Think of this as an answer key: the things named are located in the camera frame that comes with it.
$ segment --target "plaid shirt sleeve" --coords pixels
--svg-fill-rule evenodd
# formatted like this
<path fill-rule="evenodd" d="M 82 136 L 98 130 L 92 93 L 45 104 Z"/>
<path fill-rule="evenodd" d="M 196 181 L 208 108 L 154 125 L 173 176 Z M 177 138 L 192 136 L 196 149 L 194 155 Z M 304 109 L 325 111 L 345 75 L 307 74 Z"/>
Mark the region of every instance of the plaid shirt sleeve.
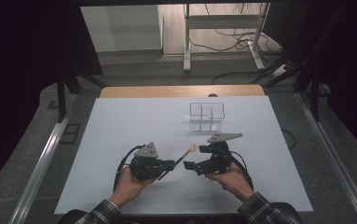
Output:
<path fill-rule="evenodd" d="M 292 223 L 300 224 L 301 222 L 294 217 L 284 214 L 281 210 L 270 206 L 259 192 L 248 199 L 240 208 L 239 213 L 245 216 L 248 223 Z"/>
<path fill-rule="evenodd" d="M 76 224 L 110 224 L 120 216 L 120 209 L 109 200 L 103 200 L 90 213 L 84 215 Z"/>

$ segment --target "wall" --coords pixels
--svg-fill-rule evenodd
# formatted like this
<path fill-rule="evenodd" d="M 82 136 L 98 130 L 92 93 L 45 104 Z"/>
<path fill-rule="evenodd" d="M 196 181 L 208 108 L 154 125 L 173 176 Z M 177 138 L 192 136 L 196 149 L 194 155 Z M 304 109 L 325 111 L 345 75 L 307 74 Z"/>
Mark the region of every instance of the wall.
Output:
<path fill-rule="evenodd" d="M 82 7 L 97 52 L 161 49 L 158 6 Z"/>

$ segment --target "human hand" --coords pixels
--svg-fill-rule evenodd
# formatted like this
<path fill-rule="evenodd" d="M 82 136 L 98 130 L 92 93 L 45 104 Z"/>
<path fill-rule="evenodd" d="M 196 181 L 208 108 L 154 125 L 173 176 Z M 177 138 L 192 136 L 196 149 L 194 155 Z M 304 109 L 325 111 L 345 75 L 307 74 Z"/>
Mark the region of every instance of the human hand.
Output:
<path fill-rule="evenodd" d="M 209 179 L 218 181 L 224 189 L 234 194 L 242 202 L 247 201 L 254 195 L 250 184 L 244 177 L 244 173 L 234 162 L 230 164 L 228 169 L 222 174 L 207 174 Z"/>
<path fill-rule="evenodd" d="M 146 186 L 152 184 L 155 180 L 156 178 L 140 181 L 132 175 L 130 167 L 126 166 L 120 172 L 117 187 L 110 201 L 121 208 L 126 203 L 134 200 Z"/>

